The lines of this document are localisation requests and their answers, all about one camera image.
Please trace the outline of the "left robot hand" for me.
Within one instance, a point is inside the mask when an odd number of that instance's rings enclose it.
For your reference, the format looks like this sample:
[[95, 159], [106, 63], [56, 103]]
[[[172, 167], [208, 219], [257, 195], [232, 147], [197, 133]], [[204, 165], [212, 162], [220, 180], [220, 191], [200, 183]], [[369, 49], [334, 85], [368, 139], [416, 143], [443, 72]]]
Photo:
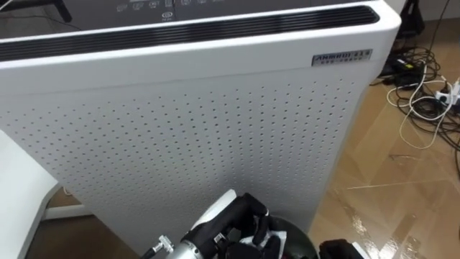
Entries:
[[276, 259], [281, 239], [267, 236], [272, 217], [251, 194], [230, 189], [215, 201], [181, 239], [169, 258]]

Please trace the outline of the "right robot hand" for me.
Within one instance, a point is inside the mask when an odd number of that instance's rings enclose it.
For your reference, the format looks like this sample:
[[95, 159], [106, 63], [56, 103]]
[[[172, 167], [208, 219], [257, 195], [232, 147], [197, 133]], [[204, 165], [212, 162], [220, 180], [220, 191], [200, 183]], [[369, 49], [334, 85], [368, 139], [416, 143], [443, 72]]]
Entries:
[[328, 240], [319, 245], [320, 259], [366, 259], [369, 256], [358, 246], [344, 239]]

